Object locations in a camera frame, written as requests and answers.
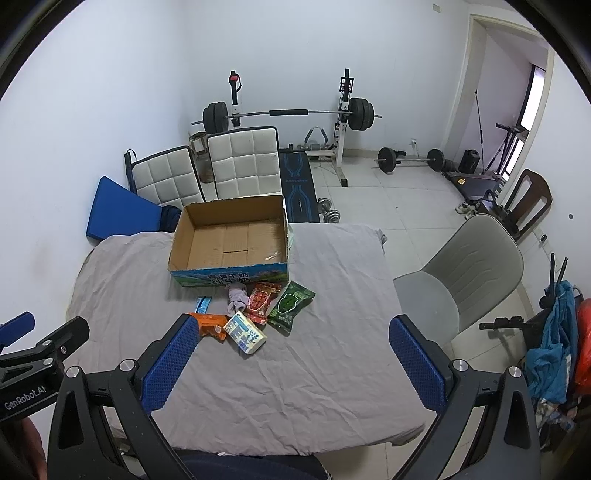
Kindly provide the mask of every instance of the window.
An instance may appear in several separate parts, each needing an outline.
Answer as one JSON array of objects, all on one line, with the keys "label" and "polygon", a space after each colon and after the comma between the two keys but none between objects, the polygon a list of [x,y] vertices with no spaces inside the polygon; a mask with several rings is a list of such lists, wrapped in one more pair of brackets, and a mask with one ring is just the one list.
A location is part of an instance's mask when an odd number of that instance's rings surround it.
[{"label": "window", "polygon": [[[531,127],[534,125],[535,116],[538,113],[540,101],[542,100],[545,75],[546,72],[544,69],[535,65],[531,66],[530,84],[527,88],[527,93],[525,94],[525,99],[517,122],[518,127],[525,129],[525,135],[522,137],[523,139],[527,138]],[[521,154],[521,150],[523,150],[525,145],[524,140],[519,137],[521,137],[521,135],[514,140],[509,161],[502,172],[502,177],[505,180],[509,180],[509,175],[511,175],[511,172],[517,163],[517,158],[519,157],[519,154]]]}]

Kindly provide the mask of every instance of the open cardboard box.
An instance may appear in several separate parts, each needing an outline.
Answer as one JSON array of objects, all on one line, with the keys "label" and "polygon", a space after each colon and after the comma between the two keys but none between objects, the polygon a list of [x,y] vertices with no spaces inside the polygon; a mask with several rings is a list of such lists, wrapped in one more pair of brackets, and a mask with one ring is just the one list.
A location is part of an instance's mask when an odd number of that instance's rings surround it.
[{"label": "open cardboard box", "polygon": [[192,203],[174,233],[168,271],[184,287],[287,282],[283,195]]}]

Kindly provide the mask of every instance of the brown wooden chair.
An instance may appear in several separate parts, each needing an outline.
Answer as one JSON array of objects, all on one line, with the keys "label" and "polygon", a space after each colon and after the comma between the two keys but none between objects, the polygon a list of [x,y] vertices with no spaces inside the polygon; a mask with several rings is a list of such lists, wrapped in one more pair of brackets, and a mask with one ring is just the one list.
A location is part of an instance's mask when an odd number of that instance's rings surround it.
[{"label": "brown wooden chair", "polygon": [[[526,178],[530,180],[531,184],[525,192],[525,195],[523,195],[519,202],[513,206],[515,197]],[[496,217],[516,241],[529,232],[540,217],[542,217],[552,205],[552,194],[550,193],[550,188],[544,180],[544,177],[539,173],[528,170],[527,168],[521,173],[509,200],[507,200],[504,206],[497,205],[495,201],[496,198],[493,195],[491,195],[493,199],[490,201],[488,193],[489,192],[487,192],[487,196],[484,199],[477,202],[476,211],[480,213],[488,213]],[[529,222],[527,222],[522,228],[519,228],[518,223],[521,219],[529,215],[541,199],[545,199],[546,203]]]}]

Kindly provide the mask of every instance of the white cushioned chair back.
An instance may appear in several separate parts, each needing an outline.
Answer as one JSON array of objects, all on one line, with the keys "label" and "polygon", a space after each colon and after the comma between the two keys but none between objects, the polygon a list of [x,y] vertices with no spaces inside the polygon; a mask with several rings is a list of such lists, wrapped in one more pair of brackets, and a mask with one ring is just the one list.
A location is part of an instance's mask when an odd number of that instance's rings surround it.
[{"label": "white cushioned chair back", "polygon": [[135,192],[160,206],[181,210],[204,201],[203,190],[188,147],[156,153],[131,164]]},{"label": "white cushioned chair back", "polygon": [[207,140],[218,199],[282,193],[275,127],[241,128]]},{"label": "white cushioned chair back", "polygon": [[523,257],[503,226],[480,214],[464,223],[423,271],[452,294],[461,332],[517,288],[523,276]]}]

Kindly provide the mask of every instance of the silver screw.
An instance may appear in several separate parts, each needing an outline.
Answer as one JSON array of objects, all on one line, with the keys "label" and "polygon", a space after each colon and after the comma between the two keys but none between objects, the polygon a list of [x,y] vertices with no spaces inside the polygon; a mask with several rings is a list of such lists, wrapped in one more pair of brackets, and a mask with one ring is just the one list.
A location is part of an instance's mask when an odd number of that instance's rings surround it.
[{"label": "silver screw", "polygon": [[133,369],[133,367],[135,367],[135,362],[129,358],[127,360],[123,360],[119,364],[119,369],[123,372],[129,372],[130,370]]},{"label": "silver screw", "polygon": [[518,367],[509,367],[509,375],[515,378],[519,378],[521,376],[521,369]]},{"label": "silver screw", "polygon": [[466,362],[465,360],[454,360],[453,368],[455,368],[459,372],[465,372],[466,370],[468,370],[468,362]]},{"label": "silver screw", "polygon": [[66,371],[66,376],[68,378],[74,378],[74,377],[77,377],[79,373],[80,373],[80,369],[78,367],[70,367]]}]

